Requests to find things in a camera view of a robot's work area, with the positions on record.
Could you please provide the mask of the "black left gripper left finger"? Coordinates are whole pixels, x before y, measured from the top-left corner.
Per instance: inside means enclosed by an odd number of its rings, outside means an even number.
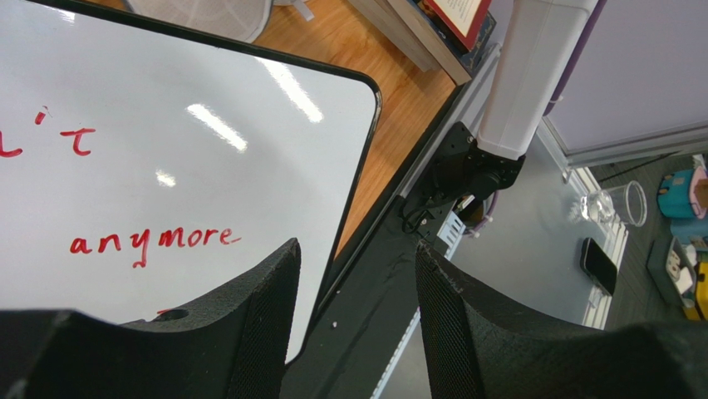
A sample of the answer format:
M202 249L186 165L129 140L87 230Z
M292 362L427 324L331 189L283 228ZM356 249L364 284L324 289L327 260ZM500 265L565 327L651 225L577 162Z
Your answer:
M4 398L276 398L301 248L259 264L151 321L107 323L76 310L1 314Z

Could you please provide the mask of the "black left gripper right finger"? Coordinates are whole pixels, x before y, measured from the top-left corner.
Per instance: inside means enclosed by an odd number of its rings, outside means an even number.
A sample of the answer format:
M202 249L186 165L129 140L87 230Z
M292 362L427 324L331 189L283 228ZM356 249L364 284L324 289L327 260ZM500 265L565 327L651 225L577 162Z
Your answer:
M705 323L616 331L549 316L468 275L426 242L415 253L434 398L704 398Z

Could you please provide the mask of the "white mesh laundry bag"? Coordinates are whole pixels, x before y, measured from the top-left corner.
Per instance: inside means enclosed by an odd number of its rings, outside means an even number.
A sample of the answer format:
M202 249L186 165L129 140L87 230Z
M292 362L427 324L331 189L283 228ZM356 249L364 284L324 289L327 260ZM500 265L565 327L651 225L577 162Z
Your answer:
M144 17L248 43L261 35L275 6L294 7L308 22L314 18L301 0L127 0L125 5Z

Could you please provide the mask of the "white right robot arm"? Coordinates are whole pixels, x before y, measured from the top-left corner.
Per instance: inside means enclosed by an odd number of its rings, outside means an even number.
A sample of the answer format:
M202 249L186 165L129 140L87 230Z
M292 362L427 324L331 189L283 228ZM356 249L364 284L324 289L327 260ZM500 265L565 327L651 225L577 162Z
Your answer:
M425 213L470 195L477 206L514 184L537 126L602 1L517 1L477 136L466 153L431 165L425 202L402 215L413 234Z

